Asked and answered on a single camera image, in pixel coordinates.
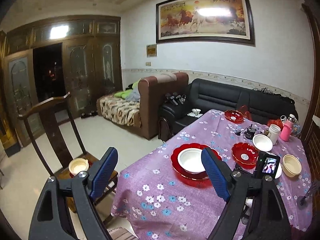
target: metal screw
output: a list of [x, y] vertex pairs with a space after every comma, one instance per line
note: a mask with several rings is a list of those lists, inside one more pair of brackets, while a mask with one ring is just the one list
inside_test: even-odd
[[272, 177], [271, 177], [270, 175], [266, 175], [266, 176], [264, 177], [264, 179], [265, 179], [266, 181], [272, 181]]
[[238, 178], [238, 177], [241, 176], [241, 172], [239, 172], [239, 171], [234, 171], [234, 172], [232, 173], [232, 176]]
[[54, 182], [55, 179], [56, 179], [56, 177], [51, 176], [51, 177], [48, 178], [48, 182]]
[[85, 176], [87, 176], [87, 172], [86, 171], [81, 171], [81, 172], [79, 172], [78, 176], [80, 178], [84, 178]]

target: floral tablecloth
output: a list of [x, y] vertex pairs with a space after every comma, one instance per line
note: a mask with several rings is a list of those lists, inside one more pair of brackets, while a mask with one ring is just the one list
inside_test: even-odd
[[[233, 169], [235, 161], [231, 154], [232, 146], [238, 142], [252, 144], [242, 134], [236, 136], [235, 131], [251, 124], [259, 127], [260, 131], [267, 128], [247, 119], [239, 125], [234, 124], [225, 119], [223, 112], [208, 111], [167, 143], [120, 173], [111, 213], [126, 217], [140, 240], [207, 238], [225, 202], [217, 196], [210, 180], [194, 182], [181, 179], [172, 168], [170, 156], [175, 148], [184, 143], [206, 144], [217, 150], [222, 160]], [[275, 183], [290, 224], [305, 231], [311, 223], [312, 204], [309, 203], [306, 209], [300, 211], [296, 199], [307, 192], [311, 176], [301, 141], [295, 137], [290, 137], [288, 142], [280, 139], [271, 152], [281, 157], [281, 163], [286, 154], [296, 156], [301, 162], [299, 177], [289, 179], [282, 173]], [[234, 239], [241, 239], [244, 230], [245, 225], [240, 222]]]

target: red plastic bag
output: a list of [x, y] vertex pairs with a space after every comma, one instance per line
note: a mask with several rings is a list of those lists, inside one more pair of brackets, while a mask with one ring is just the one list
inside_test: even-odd
[[281, 129], [281, 131], [282, 131], [282, 129], [283, 129], [283, 123], [282, 123], [282, 121], [281, 121], [280, 119], [277, 119], [277, 120], [269, 120], [268, 123], [267, 123], [267, 126], [270, 126], [270, 125], [272, 125], [272, 124], [275, 124], [275, 125], [279, 126], [280, 129]]
[[247, 106], [241, 106], [238, 111], [243, 115], [244, 118], [252, 121], [251, 114], [248, 111], [248, 107]]

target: small bottle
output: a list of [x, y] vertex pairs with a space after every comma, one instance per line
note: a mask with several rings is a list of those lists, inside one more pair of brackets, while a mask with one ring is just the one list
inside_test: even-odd
[[290, 138], [291, 131], [292, 131], [292, 128], [289, 125], [287, 125], [287, 123], [285, 123], [283, 125], [282, 132], [280, 133], [280, 138], [285, 142], [287, 142]]
[[295, 119], [294, 115], [290, 114], [289, 117], [287, 118], [287, 121], [285, 121], [285, 124], [289, 125], [291, 129], [293, 128], [294, 119]]

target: brown sofa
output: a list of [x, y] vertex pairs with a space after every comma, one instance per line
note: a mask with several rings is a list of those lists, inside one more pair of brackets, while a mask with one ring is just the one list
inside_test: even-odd
[[[188, 74], [165, 73], [157, 76], [143, 78], [138, 83], [140, 93], [140, 109], [134, 114], [133, 125], [126, 127], [146, 139], [151, 139], [158, 134], [158, 109], [165, 101], [166, 93], [182, 93], [188, 85]], [[102, 104], [106, 97], [97, 100], [98, 114], [102, 115]]]

